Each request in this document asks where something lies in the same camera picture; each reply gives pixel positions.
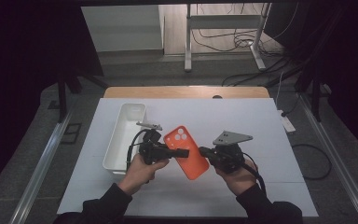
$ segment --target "white wall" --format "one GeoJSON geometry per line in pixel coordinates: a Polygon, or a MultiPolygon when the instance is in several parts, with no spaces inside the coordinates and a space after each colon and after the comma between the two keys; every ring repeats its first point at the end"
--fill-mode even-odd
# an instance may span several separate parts
{"type": "Polygon", "coordinates": [[[82,7],[98,52],[162,49],[158,6],[82,7]]]}

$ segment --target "white tabletop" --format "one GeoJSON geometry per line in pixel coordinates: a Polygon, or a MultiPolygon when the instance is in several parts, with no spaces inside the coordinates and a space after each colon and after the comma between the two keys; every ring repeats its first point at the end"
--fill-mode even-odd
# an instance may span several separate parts
{"type": "MultiPolygon", "coordinates": [[[[251,135],[254,139],[240,147],[257,163],[268,198],[294,203],[304,217],[318,216],[272,99],[101,99],[58,214],[80,212],[84,201],[100,198],[119,181],[104,170],[103,157],[126,103],[145,104],[147,120],[162,126],[162,136],[186,126],[199,147],[213,147],[222,131],[251,135]]],[[[174,159],[133,195],[126,215],[246,217],[212,166],[188,180],[174,159]]]]}

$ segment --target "phone case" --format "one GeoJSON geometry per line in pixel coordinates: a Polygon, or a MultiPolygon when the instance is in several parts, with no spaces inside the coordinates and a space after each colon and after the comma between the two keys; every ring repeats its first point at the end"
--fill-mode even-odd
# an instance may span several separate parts
{"type": "Polygon", "coordinates": [[[169,149],[188,149],[188,158],[175,158],[188,179],[194,180],[209,168],[209,162],[200,155],[199,148],[185,126],[179,126],[164,136],[169,149]]]}

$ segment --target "gray floor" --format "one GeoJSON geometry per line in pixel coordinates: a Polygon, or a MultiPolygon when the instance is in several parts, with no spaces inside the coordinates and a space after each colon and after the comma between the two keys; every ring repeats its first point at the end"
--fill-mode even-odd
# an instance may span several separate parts
{"type": "MultiPolygon", "coordinates": [[[[216,85],[222,80],[237,74],[251,74],[257,71],[255,62],[249,53],[241,55],[196,55],[193,71],[184,71],[183,57],[167,57],[161,52],[122,52],[100,55],[105,76],[102,80],[112,86],[182,86],[216,85]]],[[[268,58],[267,65],[278,58],[268,58]]],[[[269,79],[279,77],[281,71],[260,75],[243,85],[258,86],[269,79]]],[[[66,185],[71,177],[78,154],[87,135],[98,100],[103,90],[81,78],[83,91],[78,94],[75,111],[70,123],[81,123],[80,133],[75,143],[61,143],[50,165],[46,178],[39,190],[26,223],[50,223],[56,217],[56,211],[66,185]]],[[[290,110],[296,102],[293,84],[296,77],[286,79],[281,86],[278,107],[290,110]]],[[[268,89],[276,99],[278,87],[268,89]]],[[[15,155],[0,175],[0,223],[8,223],[21,195],[30,179],[47,141],[56,125],[59,111],[54,108],[58,100],[56,86],[47,88],[41,96],[41,106],[27,134],[21,141],[15,155]]],[[[335,115],[327,103],[321,99],[322,124],[333,140],[339,154],[351,171],[358,184],[358,141],[335,115]]],[[[296,133],[288,135],[292,144],[312,144],[322,147],[316,133],[305,115],[301,104],[288,115],[296,127],[296,133]]],[[[72,141],[68,134],[62,139],[72,141]]],[[[326,160],[320,153],[308,147],[294,149],[303,175],[320,175],[326,170],[326,160]]],[[[343,188],[336,170],[324,180],[307,180],[311,198],[319,213],[318,218],[305,218],[305,223],[358,223],[358,214],[347,191],[343,188]]]]}

